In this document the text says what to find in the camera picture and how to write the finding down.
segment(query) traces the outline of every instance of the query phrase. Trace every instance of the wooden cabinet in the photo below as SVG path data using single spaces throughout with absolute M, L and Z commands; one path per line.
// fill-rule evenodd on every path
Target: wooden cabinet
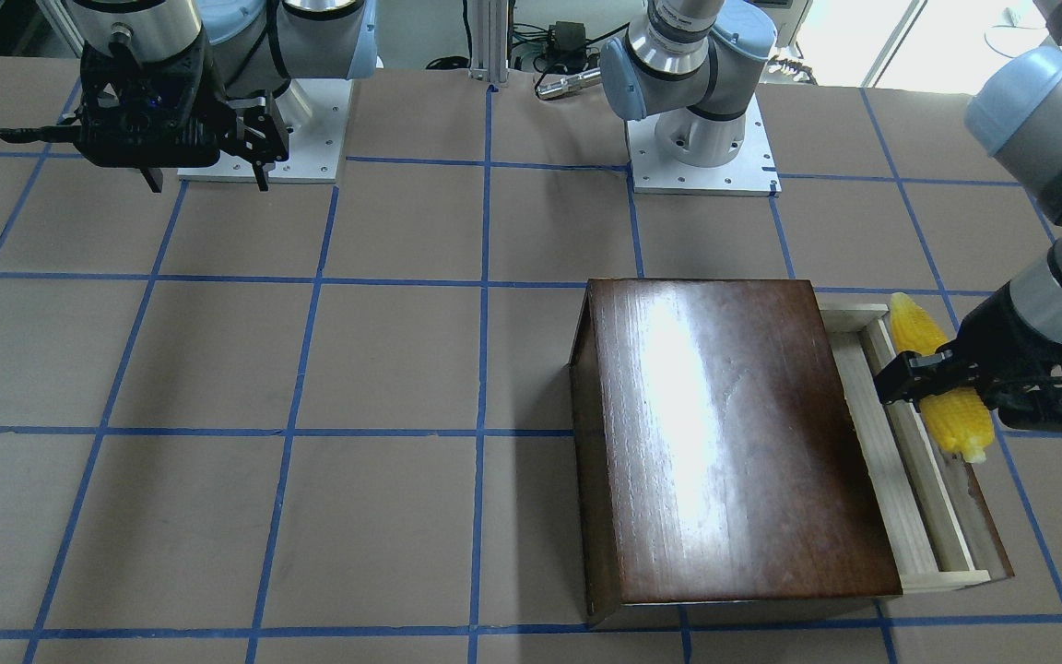
M 571 380 L 592 626 L 675 602 L 820 617 L 1010 575 L 973 473 L 877 403 L 885 312 L 819 311 L 806 282 L 589 282 Z

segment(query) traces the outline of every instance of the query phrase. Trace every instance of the yellow corn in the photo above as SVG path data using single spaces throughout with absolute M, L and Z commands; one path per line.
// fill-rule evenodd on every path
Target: yellow corn
M 896 353 L 932 354 L 948 341 L 927 311 L 904 293 L 892 294 L 890 324 Z M 986 461 L 994 424 L 974 388 L 920 399 L 920 419 L 942 450 L 960 454 L 969 463 Z

